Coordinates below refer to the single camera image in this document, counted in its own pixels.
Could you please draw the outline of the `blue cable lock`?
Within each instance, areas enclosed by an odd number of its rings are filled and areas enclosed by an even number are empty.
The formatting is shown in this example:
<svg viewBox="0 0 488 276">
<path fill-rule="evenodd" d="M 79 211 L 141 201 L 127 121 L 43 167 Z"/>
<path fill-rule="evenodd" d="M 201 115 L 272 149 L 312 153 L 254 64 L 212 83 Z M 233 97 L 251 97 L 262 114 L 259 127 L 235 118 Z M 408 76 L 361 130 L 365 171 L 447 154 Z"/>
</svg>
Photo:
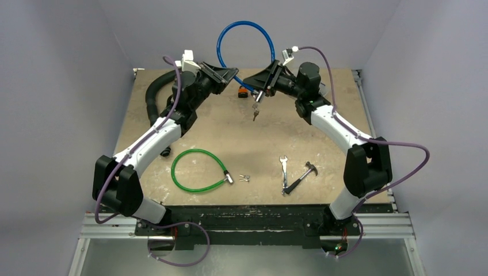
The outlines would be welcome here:
<svg viewBox="0 0 488 276">
<path fill-rule="evenodd" d="M 241 21 L 235 21 L 229 25 L 227 25 L 220 33 L 218 39 L 217 39 L 217 42 L 216 42 L 216 55 L 217 55 L 217 59 L 221 65 L 221 67 L 223 68 L 227 68 L 224 60 L 223 60 L 223 56 L 222 56 L 222 42 L 223 42 L 223 39 L 225 37 L 225 35 L 233 28 L 236 28 L 238 26 L 249 26 L 249 27 L 252 27 L 256 30 L 258 30 L 266 39 L 266 42 L 268 43 L 268 47 L 269 47 L 269 50 L 270 50 L 270 61 L 273 62 L 275 59 L 276 59 L 276 52 L 275 52 L 275 46 L 274 46 L 274 43 L 270 37 L 270 35 L 268 34 L 268 32 L 259 24 L 255 23 L 255 22 L 252 22 L 252 21 L 246 21 L 246 20 L 241 20 Z"/>
</svg>

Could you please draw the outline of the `orange black padlock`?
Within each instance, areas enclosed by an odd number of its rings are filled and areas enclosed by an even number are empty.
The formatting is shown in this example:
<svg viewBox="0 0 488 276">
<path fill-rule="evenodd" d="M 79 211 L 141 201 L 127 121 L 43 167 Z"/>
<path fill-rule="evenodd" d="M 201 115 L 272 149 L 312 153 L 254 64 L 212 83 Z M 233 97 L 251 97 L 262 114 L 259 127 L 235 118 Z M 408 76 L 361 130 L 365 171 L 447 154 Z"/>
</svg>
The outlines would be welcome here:
<svg viewBox="0 0 488 276">
<path fill-rule="evenodd" d="M 240 86 L 238 89 L 238 98 L 247 98 L 249 96 L 249 91 L 244 86 Z"/>
</svg>

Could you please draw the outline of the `silver blue lock keys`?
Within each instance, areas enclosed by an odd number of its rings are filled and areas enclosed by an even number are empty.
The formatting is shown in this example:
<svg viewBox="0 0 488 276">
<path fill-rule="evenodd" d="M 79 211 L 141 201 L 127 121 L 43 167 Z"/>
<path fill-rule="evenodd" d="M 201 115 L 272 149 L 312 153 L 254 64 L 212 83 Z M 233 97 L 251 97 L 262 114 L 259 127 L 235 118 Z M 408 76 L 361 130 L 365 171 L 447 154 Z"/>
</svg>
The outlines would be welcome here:
<svg viewBox="0 0 488 276">
<path fill-rule="evenodd" d="M 259 115 L 260 113 L 260 104 L 255 102 L 252 106 L 253 108 L 253 121 L 256 120 L 257 116 Z"/>
</svg>

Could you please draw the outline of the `silver green lock keys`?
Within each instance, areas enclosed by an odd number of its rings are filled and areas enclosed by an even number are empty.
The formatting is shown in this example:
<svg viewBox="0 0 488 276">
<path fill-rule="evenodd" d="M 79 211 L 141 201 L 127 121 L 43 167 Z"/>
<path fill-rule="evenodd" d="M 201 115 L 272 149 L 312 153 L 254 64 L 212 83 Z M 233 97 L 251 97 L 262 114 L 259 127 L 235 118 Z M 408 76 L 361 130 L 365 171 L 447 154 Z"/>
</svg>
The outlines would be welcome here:
<svg viewBox="0 0 488 276">
<path fill-rule="evenodd" d="M 249 175 L 239 174 L 239 176 L 240 176 L 240 179 L 239 179 L 240 182 L 250 182 L 250 176 Z"/>
</svg>

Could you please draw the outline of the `green cable lock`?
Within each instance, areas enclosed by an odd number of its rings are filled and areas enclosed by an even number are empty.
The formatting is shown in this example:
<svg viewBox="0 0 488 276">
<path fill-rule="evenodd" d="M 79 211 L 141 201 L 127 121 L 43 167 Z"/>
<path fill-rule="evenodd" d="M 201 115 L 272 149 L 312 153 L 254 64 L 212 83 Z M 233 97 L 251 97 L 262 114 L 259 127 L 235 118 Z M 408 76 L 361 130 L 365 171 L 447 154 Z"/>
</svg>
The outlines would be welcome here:
<svg viewBox="0 0 488 276">
<path fill-rule="evenodd" d="M 180 170 L 180 161 L 185 159 L 188 155 L 190 154 L 198 154 L 198 155 L 205 155 L 207 158 L 210 158 L 213 160 L 216 165 L 220 168 L 220 176 L 221 179 L 215 181 L 214 183 L 210 183 L 208 179 L 208 175 L 206 172 L 204 172 L 204 169 L 207 167 L 206 165 L 203 166 L 203 168 L 182 168 Z M 225 183 L 232 185 L 235 183 L 234 178 L 231 176 L 231 173 L 227 169 L 227 167 L 224 165 L 224 163 L 213 153 L 204 150 L 204 149 L 188 149 L 180 154 L 178 154 L 172 164 L 171 164 L 171 179 L 173 183 L 182 191 L 187 192 L 187 193 L 193 193 L 193 194 L 203 194 L 203 193 L 208 193 L 211 192 L 217 188 L 220 188 L 223 186 Z M 197 181 L 201 182 L 197 187 L 193 186 L 186 186 L 188 181 Z"/>
</svg>

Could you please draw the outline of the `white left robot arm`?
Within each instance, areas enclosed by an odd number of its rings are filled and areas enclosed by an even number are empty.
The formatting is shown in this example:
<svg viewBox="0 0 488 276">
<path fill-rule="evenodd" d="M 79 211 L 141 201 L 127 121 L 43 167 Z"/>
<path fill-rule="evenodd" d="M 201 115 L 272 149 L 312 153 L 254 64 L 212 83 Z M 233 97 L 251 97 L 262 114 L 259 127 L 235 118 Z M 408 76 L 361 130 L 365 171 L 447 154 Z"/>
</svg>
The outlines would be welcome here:
<svg viewBox="0 0 488 276">
<path fill-rule="evenodd" d="M 197 120 L 197 108 L 211 95 L 220 94 L 238 74 L 235 67 L 221 68 L 202 62 L 194 70 L 175 70 L 173 100 L 150 128 L 113 157 L 102 155 L 95 163 L 92 197 L 95 212 L 102 205 L 125 217 L 149 222 L 157 235 L 171 230 L 169 210 L 143 193 L 140 177 L 164 149 L 180 139 Z"/>
</svg>

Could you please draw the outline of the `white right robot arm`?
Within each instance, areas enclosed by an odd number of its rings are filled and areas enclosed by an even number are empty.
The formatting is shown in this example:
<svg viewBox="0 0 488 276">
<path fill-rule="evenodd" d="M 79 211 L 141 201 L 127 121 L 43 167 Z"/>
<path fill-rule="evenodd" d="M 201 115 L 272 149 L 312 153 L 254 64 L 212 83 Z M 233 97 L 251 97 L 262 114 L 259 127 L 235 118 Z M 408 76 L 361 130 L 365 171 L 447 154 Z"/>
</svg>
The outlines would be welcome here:
<svg viewBox="0 0 488 276">
<path fill-rule="evenodd" d="M 320 93 L 321 75 L 316 64 L 304 62 L 293 75 L 275 60 L 243 79 L 243 84 L 267 97 L 278 91 L 293 97 L 299 117 L 325 133 L 345 153 L 345 187 L 323 218 L 328 233 L 336 234 L 344 229 L 345 220 L 352 216 L 361 200 L 391 182 L 391 158 L 385 139 L 374 139 L 363 133 L 334 110 L 332 103 Z"/>
</svg>

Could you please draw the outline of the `clear plastic screw box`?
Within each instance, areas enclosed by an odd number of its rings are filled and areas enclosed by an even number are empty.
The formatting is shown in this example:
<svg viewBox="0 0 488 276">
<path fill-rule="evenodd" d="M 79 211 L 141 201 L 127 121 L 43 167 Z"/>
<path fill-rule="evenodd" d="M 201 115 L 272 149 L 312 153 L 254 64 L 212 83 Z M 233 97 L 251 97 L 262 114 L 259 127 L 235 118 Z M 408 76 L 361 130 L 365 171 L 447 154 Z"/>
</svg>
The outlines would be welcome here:
<svg viewBox="0 0 488 276">
<path fill-rule="evenodd" d="M 319 84 L 319 94 L 325 98 L 328 95 L 328 93 L 329 93 L 328 86 L 325 83 L 321 82 Z"/>
</svg>

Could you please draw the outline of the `silver open-end wrench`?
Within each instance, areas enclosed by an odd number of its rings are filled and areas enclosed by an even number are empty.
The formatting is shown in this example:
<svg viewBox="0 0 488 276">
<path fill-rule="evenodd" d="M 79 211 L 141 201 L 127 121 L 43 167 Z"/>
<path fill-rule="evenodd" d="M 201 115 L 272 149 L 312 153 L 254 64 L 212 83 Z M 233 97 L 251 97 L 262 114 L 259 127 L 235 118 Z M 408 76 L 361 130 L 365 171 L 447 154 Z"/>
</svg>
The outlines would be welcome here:
<svg viewBox="0 0 488 276">
<path fill-rule="evenodd" d="M 282 165 L 282 173 L 283 173 L 283 188 L 282 188 L 281 194 L 283 196 L 285 196 L 285 190 L 288 187 L 288 179 L 287 179 L 287 161 L 288 161 L 288 158 L 286 155 L 284 155 L 283 157 L 279 157 L 279 161 Z"/>
</svg>

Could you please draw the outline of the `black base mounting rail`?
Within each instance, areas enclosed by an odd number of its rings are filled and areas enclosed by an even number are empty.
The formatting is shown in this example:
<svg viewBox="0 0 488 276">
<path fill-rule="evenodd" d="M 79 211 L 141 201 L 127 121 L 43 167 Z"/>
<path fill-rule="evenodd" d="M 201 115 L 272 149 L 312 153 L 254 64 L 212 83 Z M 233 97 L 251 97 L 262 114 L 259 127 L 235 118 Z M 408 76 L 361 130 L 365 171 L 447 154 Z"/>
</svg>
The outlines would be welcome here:
<svg viewBox="0 0 488 276">
<path fill-rule="evenodd" d="M 177 250 L 196 245 L 299 246 L 345 248 L 349 236 L 361 234 L 355 215 L 329 220 L 327 204 L 216 205 L 169 207 L 167 220 L 152 224 L 136 219 L 135 236 L 172 237 Z"/>
</svg>

